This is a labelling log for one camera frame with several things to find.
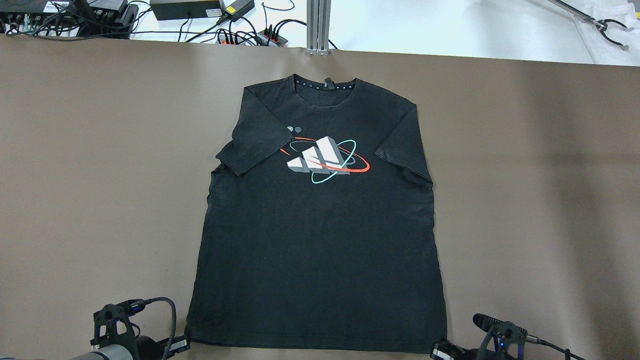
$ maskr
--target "black box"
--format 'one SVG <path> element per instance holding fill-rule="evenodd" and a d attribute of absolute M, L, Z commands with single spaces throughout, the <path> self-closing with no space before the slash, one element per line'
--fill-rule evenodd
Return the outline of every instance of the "black box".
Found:
<path fill-rule="evenodd" d="M 151 0 L 158 20 L 195 19 L 222 15 L 220 0 Z"/>

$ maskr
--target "shirt graphic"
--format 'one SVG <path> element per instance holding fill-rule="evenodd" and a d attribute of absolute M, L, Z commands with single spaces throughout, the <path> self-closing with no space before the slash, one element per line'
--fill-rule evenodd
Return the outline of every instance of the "shirt graphic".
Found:
<path fill-rule="evenodd" d="M 312 146 L 304 149 L 304 146 L 296 145 L 299 143 L 312 144 Z M 347 150 L 340 146 L 345 143 L 353 144 L 353 148 Z M 295 137 L 293 141 L 289 142 L 289 148 L 292 152 L 299 152 L 301 156 L 287 161 L 287 166 L 294 172 L 310 172 L 311 182 L 314 184 L 321 184 L 336 175 L 367 172 L 371 166 L 367 160 L 356 154 L 356 146 L 357 143 L 352 139 L 335 143 L 335 140 L 329 136 L 318 140 Z M 292 156 L 284 149 L 280 149 L 280 151 Z M 357 168 L 358 165 L 355 165 L 356 163 L 362 163 L 363 165 Z M 348 165 L 355 165 L 356 168 L 349 168 Z M 314 177 L 316 174 L 324 174 L 326 176 L 318 179 Z"/>

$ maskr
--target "shirt sleeve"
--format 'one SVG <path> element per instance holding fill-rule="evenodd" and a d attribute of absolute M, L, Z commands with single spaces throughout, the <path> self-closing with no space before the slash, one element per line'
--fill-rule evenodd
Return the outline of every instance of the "shirt sleeve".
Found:
<path fill-rule="evenodd" d="M 264 103 L 245 88 L 232 140 L 216 158 L 240 176 L 287 145 L 292 138 L 291 132 Z"/>
<path fill-rule="evenodd" d="M 404 106 L 400 121 L 376 149 L 376 155 L 433 184 L 424 157 L 415 104 Z"/>

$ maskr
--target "shirt's left sleeve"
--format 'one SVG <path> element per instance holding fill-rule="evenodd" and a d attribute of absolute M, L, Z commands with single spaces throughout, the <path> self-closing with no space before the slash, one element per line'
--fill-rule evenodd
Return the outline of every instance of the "shirt's left sleeve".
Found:
<path fill-rule="evenodd" d="M 222 148 L 216 158 L 240 176 L 287 145 L 292 138 L 287 127 L 249 88 L 245 88 L 232 141 Z"/>
<path fill-rule="evenodd" d="M 433 184 L 422 148 L 417 106 L 402 104 L 399 117 L 397 125 L 376 149 L 376 155 Z"/>

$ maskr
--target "metal post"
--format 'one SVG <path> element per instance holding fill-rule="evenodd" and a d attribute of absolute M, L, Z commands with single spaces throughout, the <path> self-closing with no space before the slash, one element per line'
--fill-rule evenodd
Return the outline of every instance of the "metal post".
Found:
<path fill-rule="evenodd" d="M 329 55 L 331 0 L 307 0 L 307 53 Z"/>

